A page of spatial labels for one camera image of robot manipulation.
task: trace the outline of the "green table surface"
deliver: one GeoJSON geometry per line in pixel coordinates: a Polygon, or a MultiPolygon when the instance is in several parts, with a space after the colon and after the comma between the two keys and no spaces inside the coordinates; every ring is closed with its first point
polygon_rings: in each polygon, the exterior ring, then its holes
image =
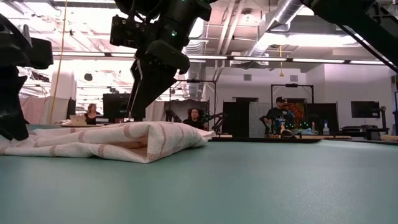
{"type": "Polygon", "coordinates": [[[0,156],[0,223],[398,223],[398,148],[209,142],[151,164],[0,156]]]}

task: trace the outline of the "white towel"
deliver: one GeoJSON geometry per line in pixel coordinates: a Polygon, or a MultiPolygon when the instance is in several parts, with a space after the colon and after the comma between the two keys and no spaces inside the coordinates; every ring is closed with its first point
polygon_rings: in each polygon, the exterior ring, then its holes
{"type": "Polygon", "coordinates": [[[132,122],[100,128],[36,129],[23,141],[0,141],[0,155],[90,157],[149,163],[188,147],[204,146],[213,132],[182,123],[132,122]]]}

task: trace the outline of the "person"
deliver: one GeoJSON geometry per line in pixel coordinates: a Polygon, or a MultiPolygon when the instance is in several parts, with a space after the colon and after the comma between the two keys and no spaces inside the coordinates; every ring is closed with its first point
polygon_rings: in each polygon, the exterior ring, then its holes
{"type": "Polygon", "coordinates": [[[279,133],[282,123],[277,119],[284,118],[289,121],[291,119],[293,119],[293,117],[294,117],[293,113],[284,108],[285,103],[286,103],[285,98],[283,98],[281,96],[276,98],[276,107],[271,108],[268,111],[267,115],[262,116],[260,118],[261,122],[263,122],[266,125],[266,134],[267,135],[268,135],[268,132],[273,129],[277,130],[276,131],[277,134],[279,133]]]}
{"type": "Polygon", "coordinates": [[[192,126],[194,128],[204,130],[205,125],[201,121],[202,117],[203,115],[201,114],[201,110],[196,108],[191,108],[188,110],[188,119],[182,121],[182,123],[192,126]]]}
{"type": "Polygon", "coordinates": [[[86,124],[96,125],[97,118],[97,105],[90,103],[87,108],[87,113],[85,113],[86,124]]]}

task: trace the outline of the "laptop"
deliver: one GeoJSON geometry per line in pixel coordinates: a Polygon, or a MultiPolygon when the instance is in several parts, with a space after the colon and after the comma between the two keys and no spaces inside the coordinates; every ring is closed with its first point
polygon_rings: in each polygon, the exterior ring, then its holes
{"type": "Polygon", "coordinates": [[[85,126],[85,125],[87,125],[85,116],[70,115],[70,120],[72,121],[72,125],[74,125],[74,126],[85,126]]]}

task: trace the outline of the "black cap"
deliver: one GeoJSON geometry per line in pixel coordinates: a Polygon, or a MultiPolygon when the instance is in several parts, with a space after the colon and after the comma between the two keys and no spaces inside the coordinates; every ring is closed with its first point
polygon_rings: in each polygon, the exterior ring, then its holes
{"type": "Polygon", "coordinates": [[[276,98],[276,102],[277,103],[285,103],[286,102],[286,100],[285,100],[285,98],[283,98],[283,97],[278,97],[278,98],[276,98]]]}

